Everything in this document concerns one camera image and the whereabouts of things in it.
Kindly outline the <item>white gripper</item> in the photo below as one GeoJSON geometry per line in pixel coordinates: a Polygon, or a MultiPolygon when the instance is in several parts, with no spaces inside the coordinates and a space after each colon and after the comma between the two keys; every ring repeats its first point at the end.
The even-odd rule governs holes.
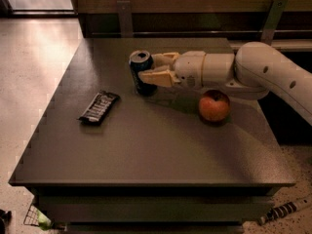
{"type": "Polygon", "coordinates": [[[145,84],[167,88],[180,84],[187,89],[201,89],[223,85],[234,77],[233,54],[190,51],[182,55],[177,52],[153,54],[152,58],[155,68],[138,73],[145,84]]]}

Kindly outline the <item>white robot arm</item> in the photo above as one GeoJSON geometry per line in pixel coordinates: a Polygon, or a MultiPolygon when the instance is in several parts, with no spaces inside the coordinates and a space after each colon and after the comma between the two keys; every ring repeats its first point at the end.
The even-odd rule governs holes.
{"type": "Polygon", "coordinates": [[[138,78],[145,84],[210,88],[236,98],[260,99],[272,92],[312,125],[312,73],[271,46],[250,42],[235,53],[189,51],[152,56],[138,78]]]}

